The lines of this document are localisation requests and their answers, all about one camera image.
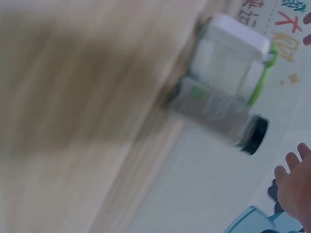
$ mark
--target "clear plastic jar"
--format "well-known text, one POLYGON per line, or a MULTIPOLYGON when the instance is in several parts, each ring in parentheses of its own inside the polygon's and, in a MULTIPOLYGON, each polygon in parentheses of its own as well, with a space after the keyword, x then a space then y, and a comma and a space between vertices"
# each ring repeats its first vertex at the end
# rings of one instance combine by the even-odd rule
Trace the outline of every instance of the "clear plastic jar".
POLYGON ((176 86, 168 108, 251 155, 268 129, 268 121, 254 114, 247 104, 190 77, 176 86))

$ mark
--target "wood grain surface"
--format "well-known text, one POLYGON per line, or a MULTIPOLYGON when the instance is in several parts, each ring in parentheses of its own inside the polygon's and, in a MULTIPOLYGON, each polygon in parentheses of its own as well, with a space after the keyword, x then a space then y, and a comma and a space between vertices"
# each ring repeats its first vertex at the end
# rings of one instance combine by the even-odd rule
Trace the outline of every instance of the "wood grain surface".
POLYGON ((212 2, 0 1, 1 232, 126 229, 181 133, 161 106, 200 12, 232 3, 212 2))

